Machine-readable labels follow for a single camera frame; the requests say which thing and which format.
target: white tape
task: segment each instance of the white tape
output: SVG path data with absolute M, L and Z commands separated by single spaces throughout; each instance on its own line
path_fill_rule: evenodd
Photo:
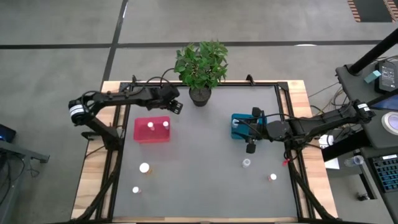
M 70 113 L 70 116 L 72 117 L 73 115 L 75 115 L 76 113 L 82 113 L 82 112 L 84 112 L 85 110 L 83 109 L 83 106 L 82 105 L 75 105 L 75 106 L 72 106 L 70 109 L 69 109 L 69 113 Z
M 383 156 L 383 159 L 393 159 L 396 157 L 397 157 L 397 155 L 389 155 L 389 156 Z
M 359 109 L 364 108 L 364 107 L 368 107 L 368 105 L 367 105 L 366 103 L 363 103 L 363 104 L 358 105 L 358 108 L 359 108 Z

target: small cylinder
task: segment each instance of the small cylinder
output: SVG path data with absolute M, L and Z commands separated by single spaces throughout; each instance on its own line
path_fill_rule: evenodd
M 269 180 L 269 181 L 276 180 L 276 174 L 271 174 L 271 175 L 269 175 L 269 176 L 268 176 L 268 180 Z
M 139 193 L 141 193 L 141 189 L 140 189 L 139 187 L 133 187 L 133 188 L 132 188 L 132 192 L 133 192 L 134 194 L 139 194 Z
M 246 168 L 246 167 L 250 166 L 250 163 L 251 163 L 250 159 L 244 159 L 242 162 L 242 167 Z
M 144 162 L 139 166 L 139 170 L 140 172 L 142 172 L 143 174 L 150 174 L 152 172 L 152 170 L 149 167 L 149 164 Z
M 151 131 L 155 131 L 155 127 L 154 127 L 154 124 L 153 124 L 152 122 L 148 122 L 148 128 L 149 128 Z
M 239 121 L 237 119 L 233 119 L 231 126 L 232 128 L 237 128 L 239 126 Z
M 163 122 L 163 127 L 164 127 L 165 129 L 169 129 L 169 128 L 170 128 L 169 122 L 164 121 L 164 122 Z
M 347 167 L 353 167 L 353 166 L 361 165 L 361 164 L 363 164 L 363 162 L 364 162 L 364 159 L 362 156 L 353 156 L 349 159 L 346 159 L 344 161 L 344 165 Z

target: white bottle cap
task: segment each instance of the white bottle cap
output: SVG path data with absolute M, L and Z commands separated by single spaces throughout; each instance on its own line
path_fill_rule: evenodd
M 146 162 L 142 163 L 142 164 L 139 166 L 139 170 L 140 170 L 143 174 L 145 174 L 146 172 L 149 171 L 149 164 L 146 163 Z
M 139 192 L 140 192 L 139 187 L 133 187 L 133 188 L 132 188 L 132 192 L 133 192 L 134 194 L 139 193 Z
M 232 128 L 237 128 L 239 125 L 239 121 L 237 119 L 233 119 L 231 125 L 232 125 Z
M 242 161 L 242 166 L 243 166 L 244 168 L 246 168 L 246 167 L 250 166 L 250 163 L 251 163 L 250 159 L 244 159 L 244 160 Z
M 271 178 L 271 180 L 276 180 L 276 175 L 275 175 L 275 174 L 271 174 L 271 175 L 269 176 L 269 178 Z

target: gray floor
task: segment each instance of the gray floor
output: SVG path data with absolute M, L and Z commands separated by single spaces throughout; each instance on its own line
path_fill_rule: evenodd
M 0 44 L 110 43 L 122 0 L 0 0 Z M 373 40 L 397 27 L 357 23 L 345 0 L 130 0 L 119 42 Z M 311 95 L 336 82 L 334 69 L 372 46 L 231 47 L 228 79 L 302 79 Z M 175 50 L 119 49 L 110 80 L 160 75 Z M 69 100 L 101 85 L 108 49 L 0 50 L 0 123 L 18 131 L 16 143 L 51 155 L 27 176 L 13 223 L 68 220 L 86 141 L 73 127 Z M 398 54 L 398 48 L 388 54 Z M 171 73 L 171 80 L 176 79 Z M 338 86 L 311 97 L 322 107 Z M 339 216 L 370 222 L 385 215 L 380 200 L 358 203 L 357 177 L 331 179 Z

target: gray tabletop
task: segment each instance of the gray tabletop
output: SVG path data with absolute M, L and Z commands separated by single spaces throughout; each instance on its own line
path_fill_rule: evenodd
M 114 217 L 296 217 L 289 170 L 282 166 L 284 144 L 259 141 L 256 153 L 246 154 L 246 143 L 230 134 L 233 113 L 250 114 L 253 106 L 279 112 L 275 88 L 219 86 L 202 108 L 193 105 L 188 88 L 178 89 L 180 115 L 131 107 Z M 170 116 L 170 142 L 133 140 L 134 120 L 151 116 Z M 245 158 L 251 165 L 244 169 Z M 140 173 L 143 162 L 151 174 Z M 277 180 L 269 182 L 272 173 Z M 135 186 L 140 194 L 132 193 Z

